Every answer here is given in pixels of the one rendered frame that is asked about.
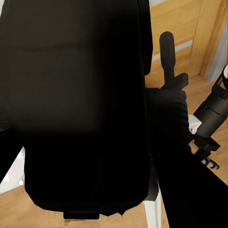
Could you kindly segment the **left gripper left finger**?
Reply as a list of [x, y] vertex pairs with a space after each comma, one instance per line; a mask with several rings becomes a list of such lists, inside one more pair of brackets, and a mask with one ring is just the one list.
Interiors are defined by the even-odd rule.
[[22, 148], [23, 144], [15, 128], [0, 132], [0, 183]]

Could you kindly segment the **digital camera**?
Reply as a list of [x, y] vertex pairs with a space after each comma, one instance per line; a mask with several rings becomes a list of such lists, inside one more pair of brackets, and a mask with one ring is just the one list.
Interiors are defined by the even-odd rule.
[[148, 197], [149, 0], [4, 0], [0, 132], [25, 149], [25, 190], [64, 219]]

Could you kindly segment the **camera tripod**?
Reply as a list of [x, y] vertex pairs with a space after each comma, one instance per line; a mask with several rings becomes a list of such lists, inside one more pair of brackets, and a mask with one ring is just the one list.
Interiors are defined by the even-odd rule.
[[[164, 86], [145, 89], [146, 113], [148, 126], [148, 139], [150, 127], [157, 127], [167, 131], [184, 145], [192, 154], [188, 143], [191, 141], [187, 95], [182, 89], [189, 84], [187, 73], [174, 76], [175, 46], [171, 32], [165, 31], [160, 35], [160, 57], [164, 70]], [[147, 228], [161, 228], [161, 190], [152, 158], [150, 146], [149, 158], [151, 159], [148, 197], [143, 201]], [[220, 167], [208, 158], [201, 161], [210, 168]]]

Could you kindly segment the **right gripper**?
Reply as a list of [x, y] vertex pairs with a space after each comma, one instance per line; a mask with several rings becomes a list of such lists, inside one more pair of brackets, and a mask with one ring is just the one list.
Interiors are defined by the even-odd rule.
[[211, 151], [216, 151], [220, 148], [220, 145], [211, 136], [227, 120], [227, 117], [220, 115], [205, 103], [200, 105], [194, 116], [201, 121], [201, 125], [196, 133], [190, 133], [190, 136], [199, 147], [194, 155], [200, 161], [203, 161], [203, 159], [211, 155]]

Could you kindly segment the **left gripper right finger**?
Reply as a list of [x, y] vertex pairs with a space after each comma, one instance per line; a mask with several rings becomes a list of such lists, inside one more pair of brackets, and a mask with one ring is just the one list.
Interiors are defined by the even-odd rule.
[[165, 130], [149, 146], [170, 228], [228, 228], [228, 185]]

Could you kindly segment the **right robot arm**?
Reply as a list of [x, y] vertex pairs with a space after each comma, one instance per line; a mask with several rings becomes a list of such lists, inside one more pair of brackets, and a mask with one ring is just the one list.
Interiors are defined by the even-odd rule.
[[[220, 85], [223, 82], [226, 89]], [[212, 92], [194, 114], [188, 115], [191, 139], [199, 147], [194, 155], [209, 157], [220, 145], [211, 137], [228, 118], [228, 63], [212, 87]]]

